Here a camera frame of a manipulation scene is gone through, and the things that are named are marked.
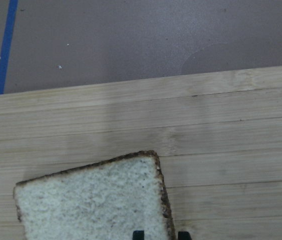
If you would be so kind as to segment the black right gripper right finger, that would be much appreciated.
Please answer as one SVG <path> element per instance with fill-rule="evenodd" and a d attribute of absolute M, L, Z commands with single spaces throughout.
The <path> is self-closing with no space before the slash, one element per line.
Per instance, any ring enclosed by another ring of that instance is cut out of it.
<path fill-rule="evenodd" d="M 188 231 L 179 231 L 178 240 L 191 240 L 191 235 Z"/>

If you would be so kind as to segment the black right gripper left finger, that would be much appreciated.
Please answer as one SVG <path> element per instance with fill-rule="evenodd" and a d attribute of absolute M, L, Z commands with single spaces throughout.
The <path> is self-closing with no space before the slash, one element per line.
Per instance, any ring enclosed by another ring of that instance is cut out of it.
<path fill-rule="evenodd" d="M 133 231 L 132 240 L 144 240 L 144 231 L 143 230 Z"/>

